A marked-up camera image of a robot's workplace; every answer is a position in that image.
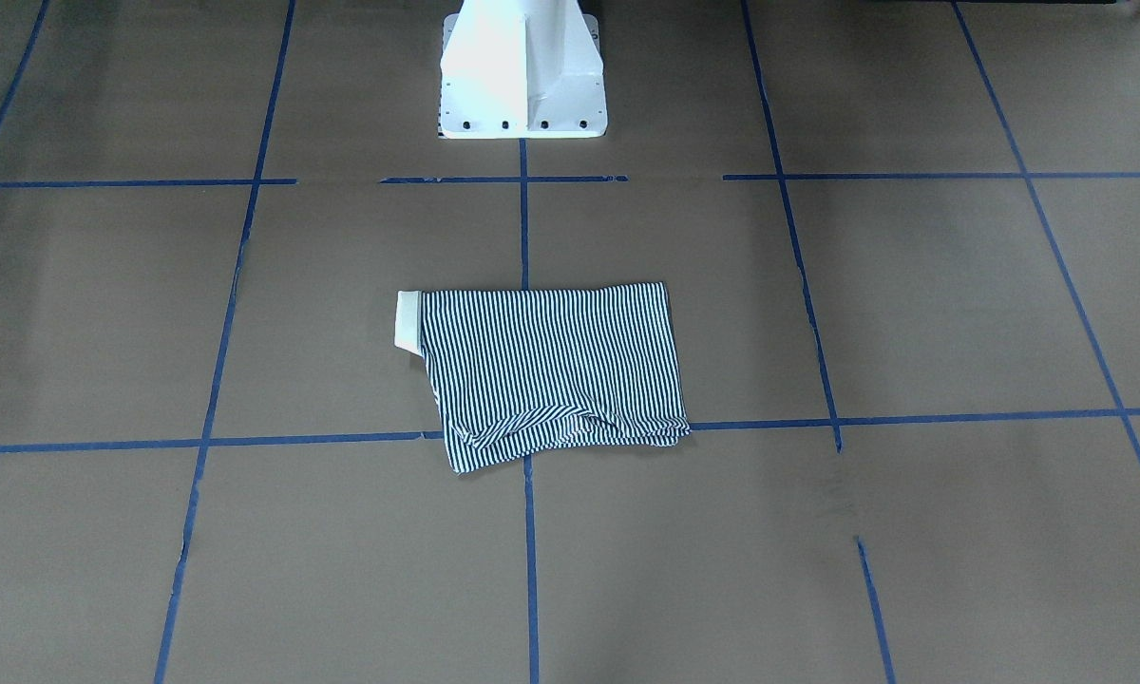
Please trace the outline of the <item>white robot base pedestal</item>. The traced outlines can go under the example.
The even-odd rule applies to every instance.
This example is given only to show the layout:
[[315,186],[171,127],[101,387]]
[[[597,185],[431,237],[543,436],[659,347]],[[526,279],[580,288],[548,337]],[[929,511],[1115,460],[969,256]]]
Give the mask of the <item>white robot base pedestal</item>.
[[446,139],[606,135],[598,18],[579,1],[465,1],[443,19],[440,70]]

